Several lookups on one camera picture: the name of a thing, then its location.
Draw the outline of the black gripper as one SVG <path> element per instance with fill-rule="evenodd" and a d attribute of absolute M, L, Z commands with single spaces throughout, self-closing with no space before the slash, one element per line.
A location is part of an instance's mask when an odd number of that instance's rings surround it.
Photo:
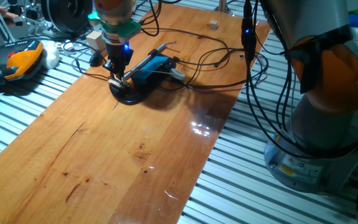
<path fill-rule="evenodd" d="M 103 67 L 110 71 L 110 77 L 113 80 L 120 80 L 122 83 L 126 83 L 127 81 L 124 78 L 125 69 L 131 61 L 134 51 L 130 49 L 128 42 L 117 45 L 107 44 L 106 51 L 108 61 L 103 64 Z"/>

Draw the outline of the person left hand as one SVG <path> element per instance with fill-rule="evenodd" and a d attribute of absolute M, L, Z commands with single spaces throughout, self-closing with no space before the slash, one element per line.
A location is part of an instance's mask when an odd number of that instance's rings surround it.
<path fill-rule="evenodd" d="M 17 14 L 14 14 L 12 12 L 9 12 L 8 9 L 6 9 L 3 6 L 0 6 L 0 14 L 2 15 L 2 18 L 4 19 L 4 22 L 8 25 L 8 26 L 15 26 L 15 19 L 18 19 L 19 16 Z"/>

